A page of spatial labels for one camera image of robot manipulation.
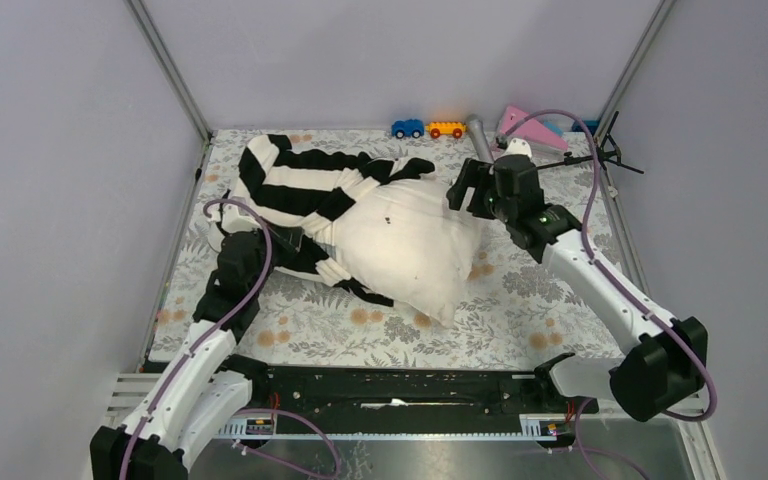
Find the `flower pattern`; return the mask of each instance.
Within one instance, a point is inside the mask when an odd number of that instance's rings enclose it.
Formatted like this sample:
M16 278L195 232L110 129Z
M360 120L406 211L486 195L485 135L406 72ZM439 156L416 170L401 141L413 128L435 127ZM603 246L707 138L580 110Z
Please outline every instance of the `flower pattern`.
M183 342L204 284L216 265L207 244L208 223L201 207L221 197L237 176L245 144L262 133L221 130L214 137L207 172L169 287L158 308L149 359L170 361ZM435 175L454 179L462 161L475 158L472 143L429 137L396 140L383 131L291 131L293 148L358 153L378 157L414 156L437 167ZM583 134L566 134L574 155L586 152ZM538 164L553 161L535 158ZM566 206L581 218L592 180L587 164L540 173L547 202ZM620 255L608 217L597 196L589 232L615 264ZM605 326L558 278L511 243L500 222L489 222L473 259L468 293L453 328L417 312L367 304L340 289L273 273L261 292L260 313L237 352L269 363L373 367L530 369L563 352L619 355Z

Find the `white wall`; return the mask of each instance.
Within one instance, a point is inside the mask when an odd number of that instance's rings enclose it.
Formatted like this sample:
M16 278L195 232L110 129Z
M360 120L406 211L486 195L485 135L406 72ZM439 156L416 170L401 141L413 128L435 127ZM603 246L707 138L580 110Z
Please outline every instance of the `white wall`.
M213 128L380 128L509 102L595 118L658 0L146 4Z
M199 139L122 1L0 1L0 480L78 478Z
M768 2L677 2L619 109L652 295L708 327L728 478L768 478Z

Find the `yellow toy car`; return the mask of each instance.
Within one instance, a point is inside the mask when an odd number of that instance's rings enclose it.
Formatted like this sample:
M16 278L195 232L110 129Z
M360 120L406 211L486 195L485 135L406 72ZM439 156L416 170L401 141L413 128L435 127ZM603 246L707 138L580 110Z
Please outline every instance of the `yellow toy car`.
M463 137L466 125L461 122L431 122L425 127L431 138L440 138L440 135L451 135L455 138Z

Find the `garment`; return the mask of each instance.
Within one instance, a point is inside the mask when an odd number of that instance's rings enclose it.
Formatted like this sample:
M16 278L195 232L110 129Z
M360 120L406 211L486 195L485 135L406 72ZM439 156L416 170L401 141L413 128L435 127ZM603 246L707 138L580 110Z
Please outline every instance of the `garment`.
M301 249L279 270L346 289L359 298L392 306L392 300L369 292L352 278L321 246L334 246L333 222L364 195L380 185L418 179L434 171L420 158L374 159L366 153L349 155L321 150L293 152L289 137L261 135L246 146L239 163L239 180L226 195L242 198L266 221L282 227L301 227ZM221 211L219 228L227 234L229 215Z

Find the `pink box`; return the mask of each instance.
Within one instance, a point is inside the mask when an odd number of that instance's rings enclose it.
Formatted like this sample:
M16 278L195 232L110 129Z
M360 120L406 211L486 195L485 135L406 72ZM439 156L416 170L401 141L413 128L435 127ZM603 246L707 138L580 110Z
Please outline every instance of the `pink box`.
M509 128L514 126L520 119L528 116L528 113L522 110L508 105L505 109L505 113L502 114L502 118L499 119L499 126L496 128L496 132L504 134ZM521 125L513 133L513 137L522 138L529 142L532 147L539 150L550 150L564 153L569 148L567 142L563 138L555 134L555 132L549 130L537 119L531 119L525 124Z

